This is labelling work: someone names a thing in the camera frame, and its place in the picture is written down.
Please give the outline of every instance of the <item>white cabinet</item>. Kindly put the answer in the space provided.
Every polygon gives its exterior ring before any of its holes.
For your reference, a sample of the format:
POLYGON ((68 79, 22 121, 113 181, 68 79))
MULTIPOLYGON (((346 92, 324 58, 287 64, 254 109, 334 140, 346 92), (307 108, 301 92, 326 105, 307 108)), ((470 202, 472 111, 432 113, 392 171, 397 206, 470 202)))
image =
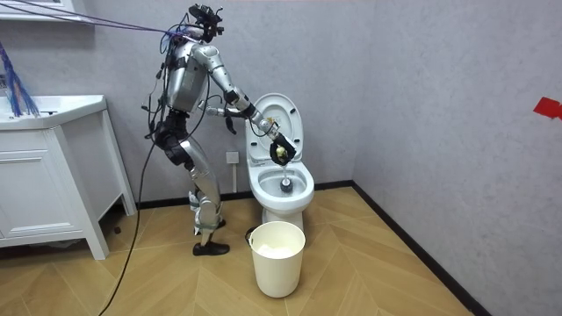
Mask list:
POLYGON ((63 179, 48 150, 0 152, 0 175, 0 231, 3 236, 78 229, 61 187, 63 179))
POLYGON ((105 99, 35 101, 53 114, 13 118, 0 98, 0 247, 85 238, 105 259, 99 219, 118 200, 136 213, 105 99))

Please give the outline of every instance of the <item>gray wall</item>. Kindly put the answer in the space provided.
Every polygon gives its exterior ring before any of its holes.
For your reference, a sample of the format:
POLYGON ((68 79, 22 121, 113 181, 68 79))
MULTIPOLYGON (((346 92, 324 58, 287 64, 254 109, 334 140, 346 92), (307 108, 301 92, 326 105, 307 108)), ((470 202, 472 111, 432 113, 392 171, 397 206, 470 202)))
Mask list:
POLYGON ((377 1, 354 180, 494 315, 562 313, 562 2, 377 1))
MULTIPOLYGON (((189 1, 85 1, 90 14, 168 28, 189 1)), ((364 101, 369 84, 370 22, 373 3, 207 2, 223 5, 225 34, 213 41, 236 84, 255 100, 286 94, 299 107, 305 128, 304 163, 317 183, 348 180, 355 157, 350 106, 364 101), (345 24, 338 17, 346 17, 345 24)), ((160 35, 114 31, 67 23, 0 22, 0 40, 34 95, 104 94, 110 105, 126 171, 136 196, 142 163, 150 147, 140 105, 154 84, 162 56, 160 35)), ((231 190, 225 152, 241 152, 239 190, 249 190, 243 123, 233 136, 220 118, 205 118, 195 133, 231 190)), ((187 195, 191 182, 156 150, 143 200, 187 195)))

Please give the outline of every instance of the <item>baseboard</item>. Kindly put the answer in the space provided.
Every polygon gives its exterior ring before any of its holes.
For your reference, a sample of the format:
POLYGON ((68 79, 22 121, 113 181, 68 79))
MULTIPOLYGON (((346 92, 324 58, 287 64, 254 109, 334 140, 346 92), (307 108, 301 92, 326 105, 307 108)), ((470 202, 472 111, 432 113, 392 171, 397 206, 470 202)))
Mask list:
POLYGON ((406 245, 420 258, 420 260, 436 275, 437 278, 449 289, 451 293, 474 315, 492 316, 484 306, 479 303, 476 298, 465 290, 465 288, 455 280, 455 278, 447 272, 420 244, 418 244, 412 236, 394 221, 369 195, 361 189, 355 182, 353 189, 359 196, 377 213, 377 215, 406 243, 406 245))
MULTIPOLYGON (((355 182, 353 180, 342 180, 342 181, 333 181, 328 183, 316 183, 314 185, 314 190, 329 190, 329 189, 337 189, 343 187, 350 187, 353 186, 355 182)), ((252 191, 244 191, 244 192, 235 192, 235 193, 224 193, 220 195, 221 201, 232 201, 236 199, 243 199, 243 198, 253 198, 254 194, 252 191)), ((156 208, 156 207, 168 207, 168 206, 177 206, 177 205, 187 205, 190 201, 187 197, 178 197, 178 198, 166 198, 162 200, 154 200, 154 201, 146 201, 142 202, 140 208, 142 210, 149 209, 149 208, 156 208)))
POLYGON ((330 190, 330 189, 337 189, 337 188, 345 188, 350 187, 355 184, 353 180, 341 180, 341 181, 333 181, 329 183, 316 183, 314 185, 314 190, 330 190))

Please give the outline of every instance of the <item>white trash can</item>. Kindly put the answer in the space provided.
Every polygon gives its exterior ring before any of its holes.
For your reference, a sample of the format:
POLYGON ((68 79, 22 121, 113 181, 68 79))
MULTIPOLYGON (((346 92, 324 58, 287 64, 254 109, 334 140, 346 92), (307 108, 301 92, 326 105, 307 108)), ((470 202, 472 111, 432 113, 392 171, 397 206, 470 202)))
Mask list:
POLYGON ((248 230, 246 241, 252 248, 260 290, 272 298, 284 298, 295 291, 306 241, 300 228, 272 221, 248 230))

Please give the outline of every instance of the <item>herringbone floor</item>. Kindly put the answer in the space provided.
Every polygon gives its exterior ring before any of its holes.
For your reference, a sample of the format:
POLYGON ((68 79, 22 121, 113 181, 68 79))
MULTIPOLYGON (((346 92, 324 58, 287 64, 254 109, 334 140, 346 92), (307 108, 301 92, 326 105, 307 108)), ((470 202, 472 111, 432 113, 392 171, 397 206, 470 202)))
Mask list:
MULTIPOLYGON (((138 244, 107 315, 471 315, 351 188, 315 192, 305 210, 299 287, 287 298, 268 298, 256 286, 243 239, 260 214, 254 199, 226 202, 227 225, 215 237, 231 252, 193 257, 198 237, 186 206, 142 211, 138 244)), ((80 246, 42 255, 0 249, 0 315, 97 315, 135 221, 106 218, 112 253, 105 261, 80 246)))

